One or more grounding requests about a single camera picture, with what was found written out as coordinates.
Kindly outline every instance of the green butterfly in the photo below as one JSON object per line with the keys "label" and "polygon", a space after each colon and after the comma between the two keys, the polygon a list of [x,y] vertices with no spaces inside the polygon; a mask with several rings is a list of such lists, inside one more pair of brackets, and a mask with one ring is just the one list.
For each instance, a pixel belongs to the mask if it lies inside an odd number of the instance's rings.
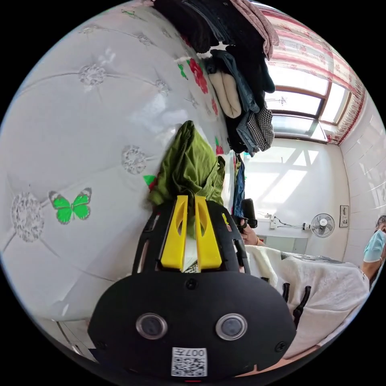
{"label": "green butterfly", "polygon": [[53,208],[57,210],[56,218],[61,224],[68,224],[71,217],[75,219],[75,215],[81,220],[86,220],[90,216],[91,209],[88,204],[91,200],[91,188],[83,189],[72,204],[54,191],[48,193],[48,198]]}

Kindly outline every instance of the white wall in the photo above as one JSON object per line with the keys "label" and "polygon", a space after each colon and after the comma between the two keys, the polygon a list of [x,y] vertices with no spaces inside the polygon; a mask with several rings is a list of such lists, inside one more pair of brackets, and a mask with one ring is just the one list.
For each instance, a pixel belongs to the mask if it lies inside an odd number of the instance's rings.
{"label": "white wall", "polygon": [[367,93],[362,113],[340,148],[346,164],[351,202],[344,261],[360,265],[376,221],[386,214],[386,131]]}
{"label": "white wall", "polygon": [[274,213],[282,222],[302,225],[320,213],[335,220],[335,230],[325,239],[294,228],[269,229],[259,220],[257,234],[308,237],[306,253],[342,260],[347,228],[339,228],[340,205],[349,205],[349,188],[341,150],[330,144],[275,139],[269,150],[245,159],[245,197],[255,211]]}

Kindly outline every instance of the blue face mask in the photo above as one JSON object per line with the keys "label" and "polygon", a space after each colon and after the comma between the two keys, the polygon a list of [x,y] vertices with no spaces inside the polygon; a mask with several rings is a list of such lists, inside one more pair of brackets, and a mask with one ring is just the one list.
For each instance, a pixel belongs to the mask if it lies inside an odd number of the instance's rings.
{"label": "blue face mask", "polygon": [[363,261],[373,263],[379,261],[383,248],[386,244],[386,234],[381,230],[377,230],[365,248],[365,256]]}

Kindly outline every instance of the qr code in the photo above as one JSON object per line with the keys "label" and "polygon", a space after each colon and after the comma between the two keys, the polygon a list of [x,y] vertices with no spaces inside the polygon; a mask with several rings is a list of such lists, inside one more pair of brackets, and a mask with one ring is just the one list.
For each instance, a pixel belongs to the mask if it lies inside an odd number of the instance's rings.
{"label": "qr code", "polygon": [[206,349],[187,349],[173,347],[172,376],[175,377],[206,377]]}

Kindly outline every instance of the pink curtain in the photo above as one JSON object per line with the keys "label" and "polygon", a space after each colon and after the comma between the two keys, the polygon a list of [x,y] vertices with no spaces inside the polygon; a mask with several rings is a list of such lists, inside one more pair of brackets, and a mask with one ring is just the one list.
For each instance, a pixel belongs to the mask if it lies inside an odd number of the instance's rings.
{"label": "pink curtain", "polygon": [[365,87],[348,63],[324,39],[294,18],[259,5],[279,36],[269,61],[271,66],[307,72],[339,84],[351,91],[349,105],[329,141],[340,144],[351,130],[361,112]]}

